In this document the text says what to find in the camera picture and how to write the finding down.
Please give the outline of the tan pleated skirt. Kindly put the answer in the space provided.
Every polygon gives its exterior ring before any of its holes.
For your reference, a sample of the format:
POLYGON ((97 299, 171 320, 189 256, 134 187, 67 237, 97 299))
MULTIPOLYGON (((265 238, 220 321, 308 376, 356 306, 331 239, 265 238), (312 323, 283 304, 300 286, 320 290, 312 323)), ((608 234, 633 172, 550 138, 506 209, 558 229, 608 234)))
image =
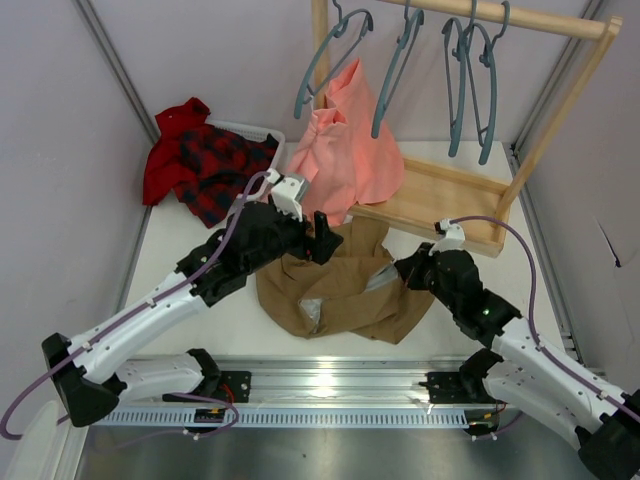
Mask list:
POLYGON ((296 337, 354 333, 400 343, 428 312, 434 296, 405 286, 383 246, 387 223, 356 217, 336 232, 343 243, 324 265, 285 255, 260 269, 260 306, 296 337))

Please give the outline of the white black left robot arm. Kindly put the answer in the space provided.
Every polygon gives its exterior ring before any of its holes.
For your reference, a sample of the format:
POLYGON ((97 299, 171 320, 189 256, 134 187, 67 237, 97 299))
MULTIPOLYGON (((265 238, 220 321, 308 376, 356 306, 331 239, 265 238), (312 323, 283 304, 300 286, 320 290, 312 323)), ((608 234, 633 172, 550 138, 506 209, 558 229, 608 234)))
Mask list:
POLYGON ((143 299, 83 334, 46 338, 43 354, 72 425, 92 425, 119 404, 141 399, 213 397, 222 373, 206 350, 156 360, 135 354, 244 288, 250 275, 275 260, 290 255, 323 265, 342 242, 322 212, 307 220, 248 202, 143 299))

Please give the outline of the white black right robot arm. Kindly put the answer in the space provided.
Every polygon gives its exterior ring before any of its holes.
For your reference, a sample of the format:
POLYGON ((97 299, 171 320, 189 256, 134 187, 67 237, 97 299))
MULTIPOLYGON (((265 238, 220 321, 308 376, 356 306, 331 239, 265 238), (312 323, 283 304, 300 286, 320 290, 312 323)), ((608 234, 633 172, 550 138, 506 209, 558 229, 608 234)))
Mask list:
POLYGON ((431 293, 467 337, 482 344, 462 367, 469 392, 505 402, 574 448, 598 479, 639 471, 639 395, 597 376, 532 332, 527 319, 485 288, 464 250, 423 243, 394 263, 405 285, 431 293))

